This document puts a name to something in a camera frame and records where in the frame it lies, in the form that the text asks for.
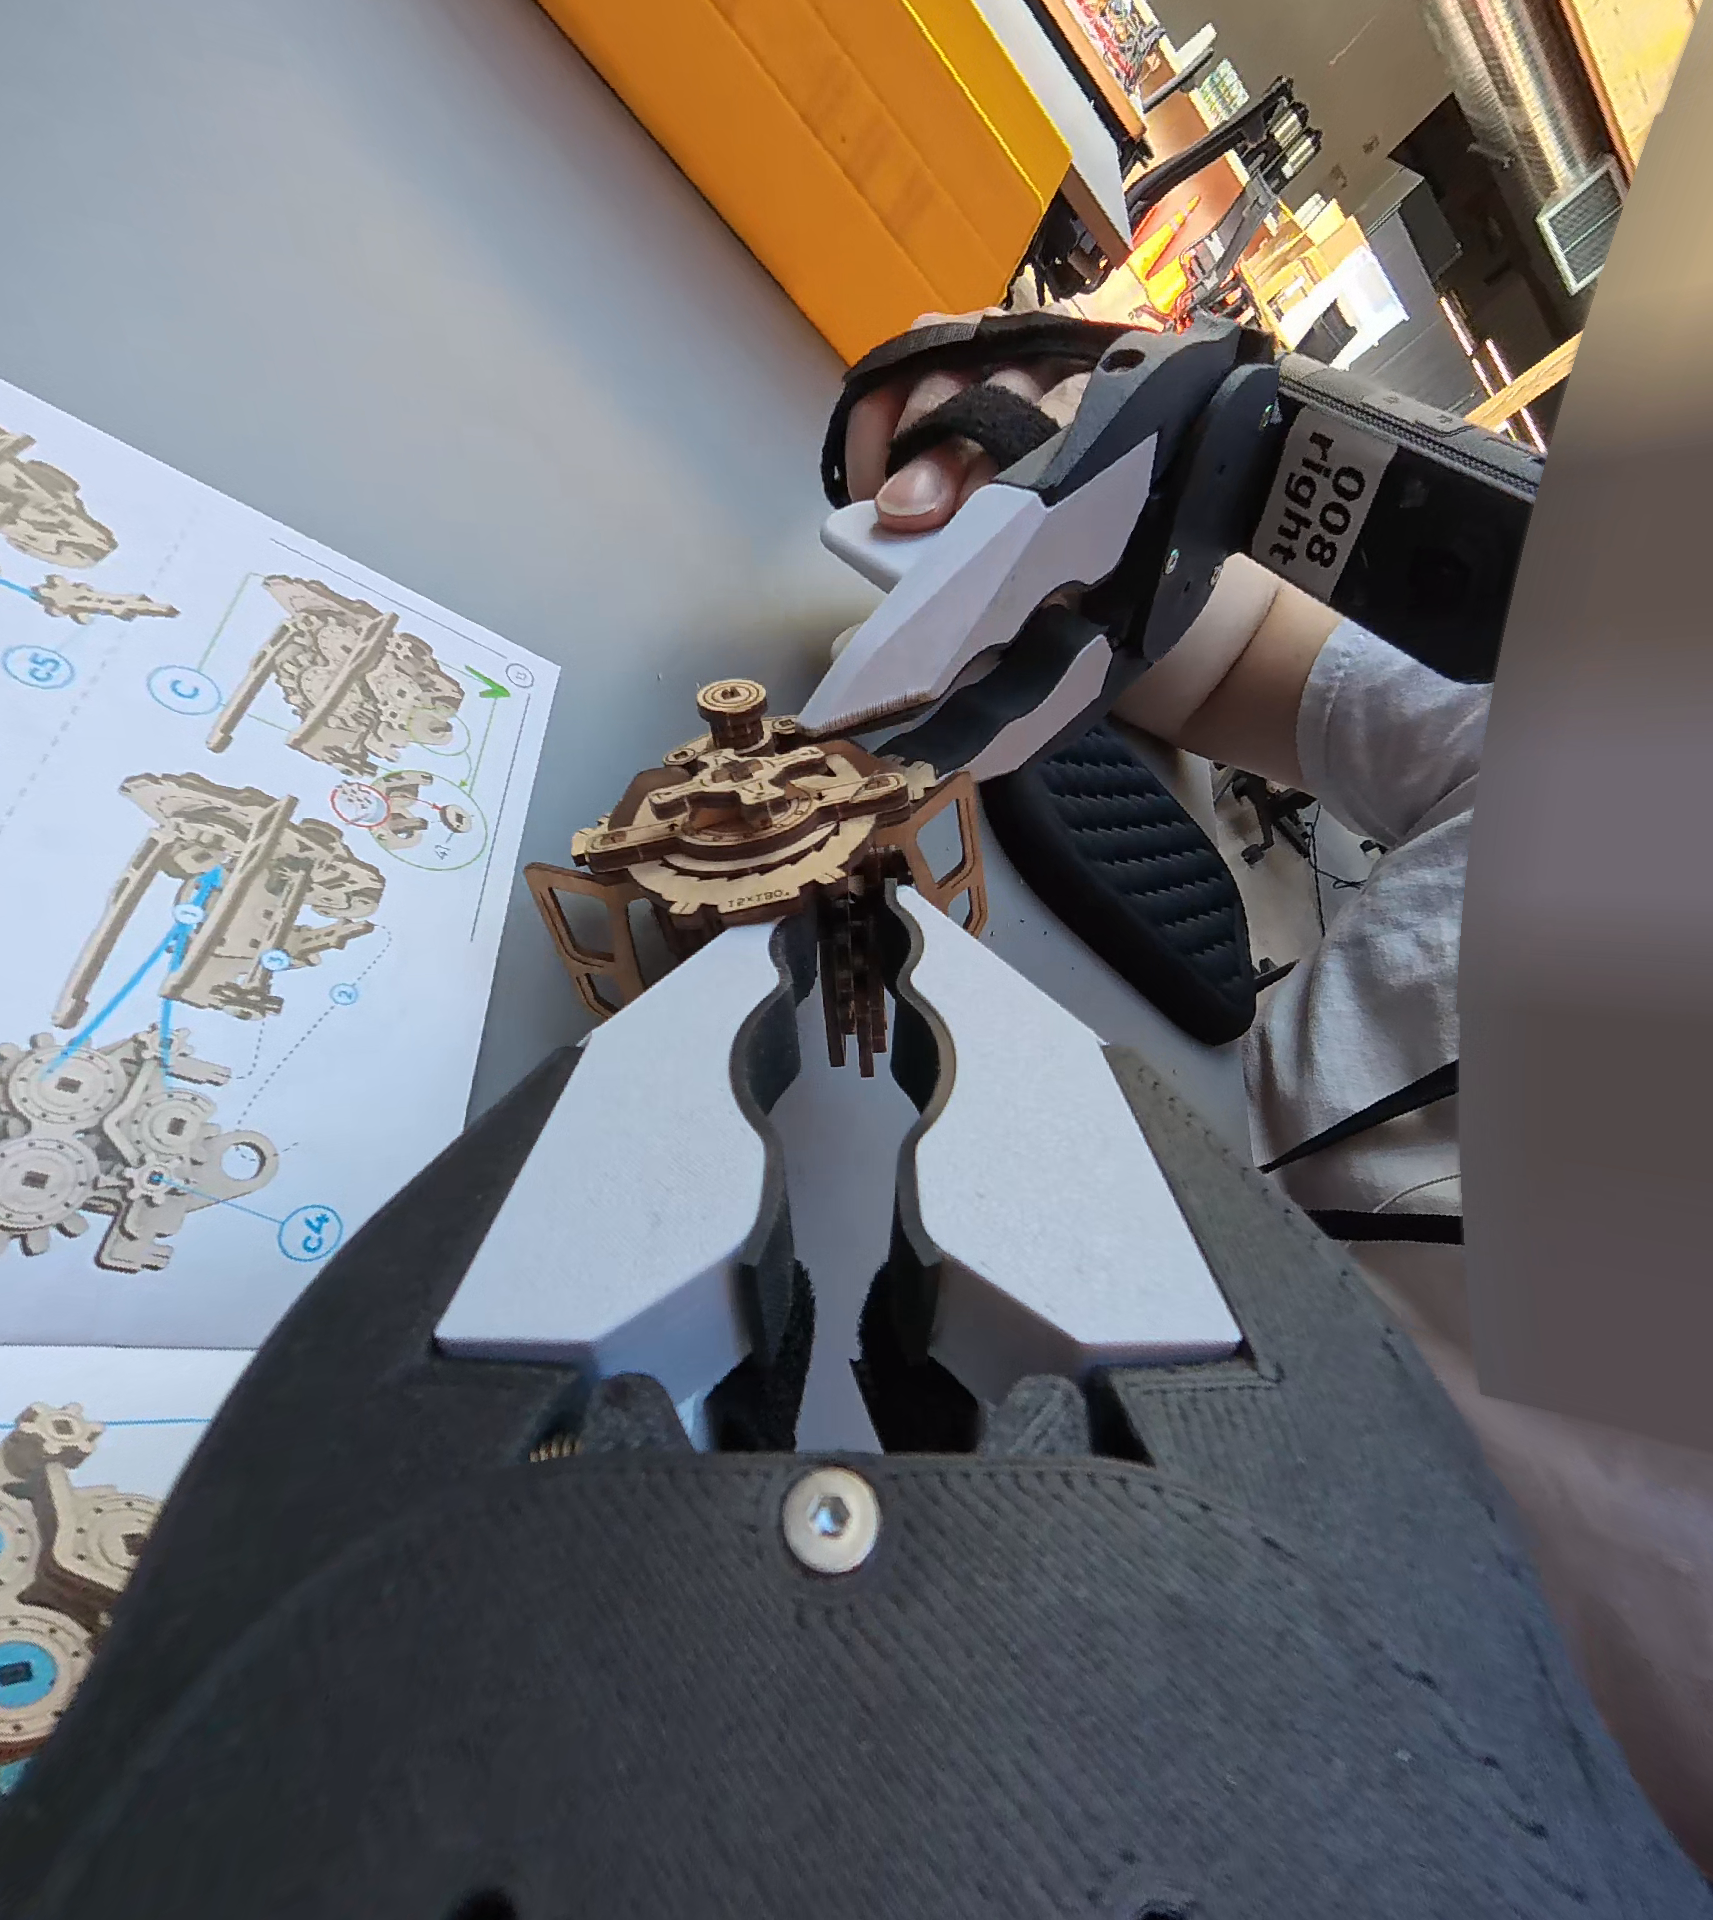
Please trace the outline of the person's white shirt torso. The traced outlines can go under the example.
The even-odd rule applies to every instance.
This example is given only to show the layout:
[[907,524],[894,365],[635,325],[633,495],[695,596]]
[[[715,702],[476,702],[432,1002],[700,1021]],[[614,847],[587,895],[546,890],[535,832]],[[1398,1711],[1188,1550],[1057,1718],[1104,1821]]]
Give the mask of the person's white shirt torso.
[[1253,1155],[1310,1212],[1462,1233],[1458,939],[1472,810],[1384,853],[1253,1026]]

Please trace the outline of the person's right forearm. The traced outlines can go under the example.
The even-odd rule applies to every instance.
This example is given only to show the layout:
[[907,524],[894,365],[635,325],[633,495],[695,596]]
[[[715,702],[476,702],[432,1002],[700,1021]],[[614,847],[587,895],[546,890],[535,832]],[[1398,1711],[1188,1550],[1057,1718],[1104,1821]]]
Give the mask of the person's right forearm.
[[1477,802],[1488,690],[1429,672],[1230,557],[1188,633],[1112,712],[1302,786],[1353,832],[1398,847]]

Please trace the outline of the person's right hand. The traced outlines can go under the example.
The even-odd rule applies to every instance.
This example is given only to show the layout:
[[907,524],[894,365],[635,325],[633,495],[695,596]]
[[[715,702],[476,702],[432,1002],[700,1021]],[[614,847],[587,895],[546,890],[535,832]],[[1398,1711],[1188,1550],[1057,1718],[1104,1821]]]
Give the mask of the person's right hand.
[[1005,468],[1074,417],[1088,355],[919,355],[844,408],[844,492],[872,500],[887,535],[947,524]]

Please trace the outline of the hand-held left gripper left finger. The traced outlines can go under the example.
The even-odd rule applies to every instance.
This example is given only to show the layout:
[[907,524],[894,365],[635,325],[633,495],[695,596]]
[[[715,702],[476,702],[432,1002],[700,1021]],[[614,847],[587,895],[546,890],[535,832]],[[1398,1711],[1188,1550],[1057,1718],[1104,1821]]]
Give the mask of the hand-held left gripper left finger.
[[795,1233],[773,1104],[815,915],[731,927],[585,1046],[437,1322],[451,1354],[651,1373],[675,1401],[773,1364]]

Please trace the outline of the white air vent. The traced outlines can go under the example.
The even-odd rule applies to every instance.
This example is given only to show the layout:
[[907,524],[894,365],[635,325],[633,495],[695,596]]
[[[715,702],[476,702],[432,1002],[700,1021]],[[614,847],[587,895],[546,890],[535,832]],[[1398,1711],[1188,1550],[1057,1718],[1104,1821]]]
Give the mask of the white air vent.
[[1565,294],[1594,287],[1604,271],[1625,192],[1620,163],[1601,157],[1539,210],[1541,243]]

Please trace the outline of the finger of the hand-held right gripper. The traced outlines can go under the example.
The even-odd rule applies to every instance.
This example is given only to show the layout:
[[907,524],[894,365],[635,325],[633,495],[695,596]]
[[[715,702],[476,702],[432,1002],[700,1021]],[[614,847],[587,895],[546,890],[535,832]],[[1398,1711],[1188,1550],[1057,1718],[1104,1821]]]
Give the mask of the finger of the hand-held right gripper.
[[887,596],[802,706],[802,725],[853,734],[926,706],[976,657],[1006,646],[1057,589],[1109,577],[1148,503],[1154,456],[1156,437],[1144,437],[1057,503],[991,481],[931,535],[884,535],[867,500],[834,512],[825,550]]
[[942,619],[942,650],[984,664],[987,676],[969,684],[955,679],[917,728],[882,745],[882,755],[926,763],[936,777],[994,779],[1100,720],[1148,672],[1137,645],[1117,646],[1109,628],[1076,607],[1035,607],[1010,633],[1000,627],[1005,615]]

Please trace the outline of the yellow box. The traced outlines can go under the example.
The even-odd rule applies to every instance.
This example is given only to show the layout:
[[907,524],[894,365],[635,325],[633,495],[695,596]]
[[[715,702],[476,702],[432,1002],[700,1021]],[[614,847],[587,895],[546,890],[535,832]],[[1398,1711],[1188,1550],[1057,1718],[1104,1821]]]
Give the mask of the yellow box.
[[998,304],[1069,142],[976,2],[546,2],[844,365]]

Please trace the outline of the black honeycomb cushion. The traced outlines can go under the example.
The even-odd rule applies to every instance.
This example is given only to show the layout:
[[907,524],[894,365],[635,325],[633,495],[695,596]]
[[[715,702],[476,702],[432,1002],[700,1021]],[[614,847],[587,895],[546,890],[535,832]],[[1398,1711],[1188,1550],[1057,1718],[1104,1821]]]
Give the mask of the black honeycomb cushion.
[[980,786],[1033,890],[1196,1043],[1253,1027],[1245,901],[1206,828],[1112,728]]

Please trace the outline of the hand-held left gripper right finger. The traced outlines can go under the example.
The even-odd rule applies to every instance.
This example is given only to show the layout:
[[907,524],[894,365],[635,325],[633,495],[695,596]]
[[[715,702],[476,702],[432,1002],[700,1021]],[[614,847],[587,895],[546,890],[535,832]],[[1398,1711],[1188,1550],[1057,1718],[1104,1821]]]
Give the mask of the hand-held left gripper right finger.
[[893,1075],[917,1101],[894,1224],[908,1345],[972,1395],[1018,1379],[1194,1364],[1241,1328],[1104,1043],[898,887]]

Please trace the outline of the wooden gear model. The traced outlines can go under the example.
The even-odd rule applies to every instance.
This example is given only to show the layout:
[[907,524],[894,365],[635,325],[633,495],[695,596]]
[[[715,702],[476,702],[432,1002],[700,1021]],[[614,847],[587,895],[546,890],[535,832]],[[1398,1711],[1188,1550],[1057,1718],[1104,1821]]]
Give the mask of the wooden gear model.
[[853,1043],[859,1075],[874,1075],[887,1046],[884,880],[908,880],[936,909],[966,895],[966,929],[987,927],[976,783],[773,717],[751,679],[700,684],[695,706],[705,734],[635,772],[575,836],[571,867],[524,870],[582,1002],[611,1019],[648,991],[633,901],[651,906],[680,960],[728,927],[811,909],[830,1058],[844,1067]]

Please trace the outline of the assembly instruction booklet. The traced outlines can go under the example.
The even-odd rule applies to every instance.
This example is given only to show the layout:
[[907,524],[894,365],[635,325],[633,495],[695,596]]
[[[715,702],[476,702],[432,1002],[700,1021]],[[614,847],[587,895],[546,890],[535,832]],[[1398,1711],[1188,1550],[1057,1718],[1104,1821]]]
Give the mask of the assembly instruction booklet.
[[0,1796],[464,1120],[557,664],[0,380]]

